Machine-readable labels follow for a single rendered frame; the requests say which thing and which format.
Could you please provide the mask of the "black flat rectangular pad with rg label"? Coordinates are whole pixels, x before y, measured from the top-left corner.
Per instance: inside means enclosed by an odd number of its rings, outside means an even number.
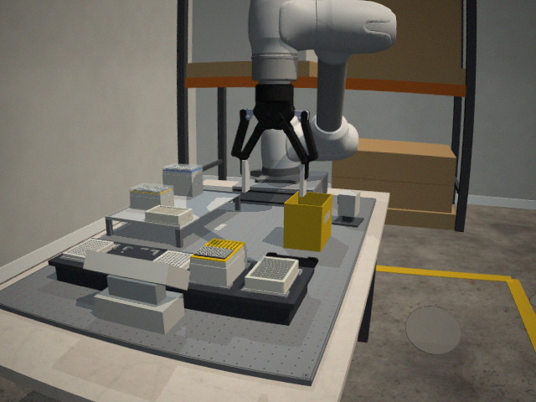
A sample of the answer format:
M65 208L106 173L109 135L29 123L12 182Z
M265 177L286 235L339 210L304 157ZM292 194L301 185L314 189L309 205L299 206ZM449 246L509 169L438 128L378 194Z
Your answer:
M272 252L268 252L266 256L299 260L299 266L309 267L309 268L315 268L318 262L318 259L315 257L302 258L302 257L288 256L288 255L278 255L277 253L272 253Z

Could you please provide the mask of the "cream reservoir tray with red troughs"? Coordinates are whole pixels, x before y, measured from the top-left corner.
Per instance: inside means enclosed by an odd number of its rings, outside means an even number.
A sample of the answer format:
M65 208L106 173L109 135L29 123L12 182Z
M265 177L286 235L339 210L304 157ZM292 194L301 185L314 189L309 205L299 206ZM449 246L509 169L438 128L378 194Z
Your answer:
M263 256L245 277L245 289L267 295L285 295L298 273L298 260Z

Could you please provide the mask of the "white trough reservoir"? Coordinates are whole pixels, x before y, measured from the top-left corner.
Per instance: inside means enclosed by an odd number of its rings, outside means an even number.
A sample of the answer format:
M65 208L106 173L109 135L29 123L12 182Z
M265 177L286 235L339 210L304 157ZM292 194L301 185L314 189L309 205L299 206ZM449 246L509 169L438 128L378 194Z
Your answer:
M145 211L145 221L181 226L193 219L193 209L158 205Z

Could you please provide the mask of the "yellow open-top box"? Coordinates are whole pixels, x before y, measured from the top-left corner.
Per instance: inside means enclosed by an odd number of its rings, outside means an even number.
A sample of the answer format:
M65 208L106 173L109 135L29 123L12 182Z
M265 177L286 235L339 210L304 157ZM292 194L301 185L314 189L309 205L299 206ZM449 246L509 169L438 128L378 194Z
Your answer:
M332 194L307 192L299 197L296 192L284 203L283 248L321 252L331 236L331 223Z

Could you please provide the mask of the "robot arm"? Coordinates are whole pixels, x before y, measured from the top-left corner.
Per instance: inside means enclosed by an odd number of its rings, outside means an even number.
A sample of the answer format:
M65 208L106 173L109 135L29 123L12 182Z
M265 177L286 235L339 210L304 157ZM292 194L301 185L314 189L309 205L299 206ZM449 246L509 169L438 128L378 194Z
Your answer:
M314 49L315 161L351 157L358 150L358 132L343 117L348 60L389 49L396 40L395 14L364 0L250 0L248 34L252 80L261 85L297 81L297 52ZM260 146L262 169L250 172L256 183L299 183L300 159L283 130L264 130Z

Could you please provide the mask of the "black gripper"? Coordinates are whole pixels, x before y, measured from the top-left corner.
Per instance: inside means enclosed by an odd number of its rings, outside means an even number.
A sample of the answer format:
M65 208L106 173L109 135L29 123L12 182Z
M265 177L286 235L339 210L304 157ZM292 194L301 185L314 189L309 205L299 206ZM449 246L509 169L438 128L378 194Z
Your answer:
M245 148L241 152L248 125L253 115L258 120L258 123L249 141L246 143ZM291 124L293 116L296 116L297 120L301 122L301 128L309 155L307 155ZM242 193L246 193L250 190L249 155L260 139L263 131L275 129L284 131L301 161L299 197L304 197L307 194L309 162L318 159L317 148L312 135L309 117L309 111L296 111L294 107L294 86L291 85L291 83L289 85L256 84L255 108L254 110L240 110L240 123L231 151L231 155L240 160Z

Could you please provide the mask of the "grey flat table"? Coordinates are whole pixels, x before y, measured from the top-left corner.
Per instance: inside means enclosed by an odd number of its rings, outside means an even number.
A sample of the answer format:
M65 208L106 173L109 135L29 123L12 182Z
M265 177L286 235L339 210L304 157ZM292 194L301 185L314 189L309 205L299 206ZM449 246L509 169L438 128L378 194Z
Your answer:
M181 226L168 224L156 224L145 221L145 211L141 209L131 209L131 205L120 209L106 218L106 234L113 235L112 220L127 222L132 224L143 224L167 229L175 229L176 247L183 247L183 228L194 221L204 217L206 214L216 210L220 206L234 199L235 210L240 210L240 193L204 189L204 191L194 197L185 197L174 195L174 206L179 208L193 209L193 219ZM139 221L138 221L139 220Z

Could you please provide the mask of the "yellow tip rack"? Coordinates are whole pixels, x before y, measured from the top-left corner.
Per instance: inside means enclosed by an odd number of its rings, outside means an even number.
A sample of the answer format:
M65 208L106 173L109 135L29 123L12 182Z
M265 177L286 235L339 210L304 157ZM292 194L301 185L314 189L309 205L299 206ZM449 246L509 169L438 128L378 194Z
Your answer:
M206 245L190 256L190 280L206 286L228 286L247 266L246 243L212 239Z

